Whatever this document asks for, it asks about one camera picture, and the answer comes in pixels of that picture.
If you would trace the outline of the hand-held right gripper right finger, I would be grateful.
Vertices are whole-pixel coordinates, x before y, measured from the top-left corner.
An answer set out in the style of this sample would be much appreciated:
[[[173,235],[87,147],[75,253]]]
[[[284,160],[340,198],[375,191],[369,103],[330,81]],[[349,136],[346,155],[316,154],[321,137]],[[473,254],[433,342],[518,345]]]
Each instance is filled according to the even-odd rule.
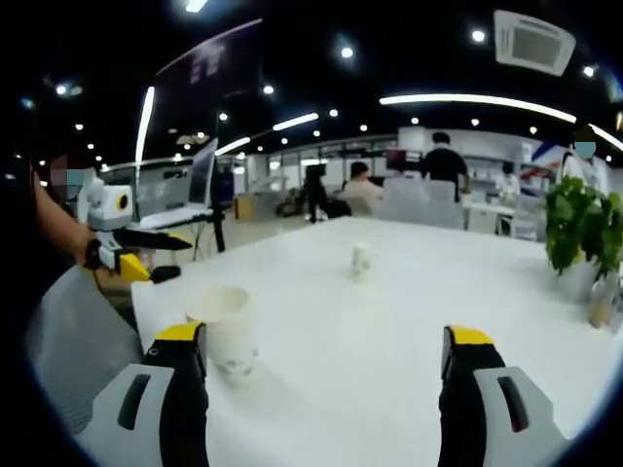
[[[553,404],[484,332],[444,328],[440,466],[549,466],[568,444]]]

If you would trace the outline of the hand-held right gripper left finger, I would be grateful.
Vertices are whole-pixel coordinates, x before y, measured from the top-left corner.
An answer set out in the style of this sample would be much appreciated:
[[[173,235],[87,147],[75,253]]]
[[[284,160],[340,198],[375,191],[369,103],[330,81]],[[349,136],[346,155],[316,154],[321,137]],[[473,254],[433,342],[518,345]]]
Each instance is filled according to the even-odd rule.
[[[93,400],[77,442],[98,466],[206,466],[205,326],[157,334]]]

